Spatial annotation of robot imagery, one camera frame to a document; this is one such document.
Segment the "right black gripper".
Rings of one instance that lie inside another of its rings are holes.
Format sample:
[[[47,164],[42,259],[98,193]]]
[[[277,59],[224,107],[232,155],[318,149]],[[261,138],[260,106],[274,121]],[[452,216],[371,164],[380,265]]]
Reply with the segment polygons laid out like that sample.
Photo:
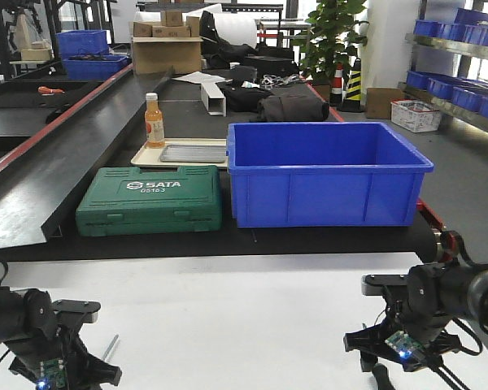
[[[359,350],[363,372],[371,372],[379,358],[400,364],[406,372],[435,371],[444,353],[460,351],[460,338],[446,330],[460,318],[459,265],[429,263],[412,267],[406,275],[366,275],[363,294],[383,297],[380,323],[388,331],[386,343],[382,325],[344,335],[345,351]]]

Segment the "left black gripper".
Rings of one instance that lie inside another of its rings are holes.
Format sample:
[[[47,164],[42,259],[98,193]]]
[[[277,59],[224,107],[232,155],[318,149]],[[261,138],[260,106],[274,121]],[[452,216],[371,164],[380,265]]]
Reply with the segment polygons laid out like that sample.
[[[9,370],[36,389],[117,387],[122,370],[91,354],[80,337],[100,309],[96,301],[52,301],[35,288],[3,288],[2,343],[15,355]]]

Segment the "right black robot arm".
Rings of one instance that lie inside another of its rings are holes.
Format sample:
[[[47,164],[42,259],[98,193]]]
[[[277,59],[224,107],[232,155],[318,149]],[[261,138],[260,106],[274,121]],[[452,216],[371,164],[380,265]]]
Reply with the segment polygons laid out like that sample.
[[[449,322],[473,320],[488,334],[488,263],[469,257],[458,232],[443,232],[440,242],[451,255],[448,262],[413,266],[406,274],[363,277],[362,293],[383,297],[385,317],[345,334],[347,352],[397,362],[406,372],[437,370],[444,353],[465,350],[458,336],[446,332]]]

